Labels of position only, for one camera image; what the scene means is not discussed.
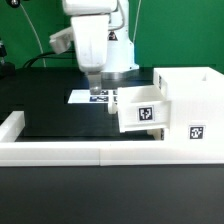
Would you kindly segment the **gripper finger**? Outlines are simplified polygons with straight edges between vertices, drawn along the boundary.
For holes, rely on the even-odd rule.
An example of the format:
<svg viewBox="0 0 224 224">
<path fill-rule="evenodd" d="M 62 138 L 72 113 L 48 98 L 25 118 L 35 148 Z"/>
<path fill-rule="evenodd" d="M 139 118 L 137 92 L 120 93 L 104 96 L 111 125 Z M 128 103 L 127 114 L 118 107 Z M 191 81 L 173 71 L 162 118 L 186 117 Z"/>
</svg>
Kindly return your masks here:
<svg viewBox="0 0 224 224">
<path fill-rule="evenodd" d="M 100 74 L 90 74 L 88 76 L 89 89 L 91 94 L 99 94 L 101 92 L 101 75 Z"/>
</svg>

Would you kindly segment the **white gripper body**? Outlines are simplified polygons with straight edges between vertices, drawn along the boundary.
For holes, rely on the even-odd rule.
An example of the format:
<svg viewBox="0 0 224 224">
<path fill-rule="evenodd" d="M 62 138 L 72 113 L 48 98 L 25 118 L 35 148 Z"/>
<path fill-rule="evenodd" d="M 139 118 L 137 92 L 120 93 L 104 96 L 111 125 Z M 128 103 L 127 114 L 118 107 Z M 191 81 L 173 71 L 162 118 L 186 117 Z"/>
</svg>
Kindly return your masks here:
<svg viewBox="0 0 224 224">
<path fill-rule="evenodd" d="M 62 0 L 70 15 L 71 26 L 50 36 L 56 54 L 66 52 L 74 42 L 76 58 L 82 72 L 103 70 L 107 58 L 109 17 L 117 9 L 117 0 Z"/>
</svg>

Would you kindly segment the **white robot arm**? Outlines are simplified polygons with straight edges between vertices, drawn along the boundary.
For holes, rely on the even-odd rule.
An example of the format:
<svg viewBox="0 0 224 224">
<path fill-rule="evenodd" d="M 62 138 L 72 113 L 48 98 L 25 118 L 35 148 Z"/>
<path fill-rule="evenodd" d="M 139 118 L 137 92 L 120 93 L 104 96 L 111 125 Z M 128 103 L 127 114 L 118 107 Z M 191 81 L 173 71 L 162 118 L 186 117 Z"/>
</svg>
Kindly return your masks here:
<svg viewBox="0 0 224 224">
<path fill-rule="evenodd" d="M 103 78 L 119 79 L 139 69 L 129 38 L 128 0 L 62 0 L 62 6 L 71 26 L 51 35 L 50 45 L 61 54 L 74 42 L 91 94 L 101 92 Z"/>
</svg>

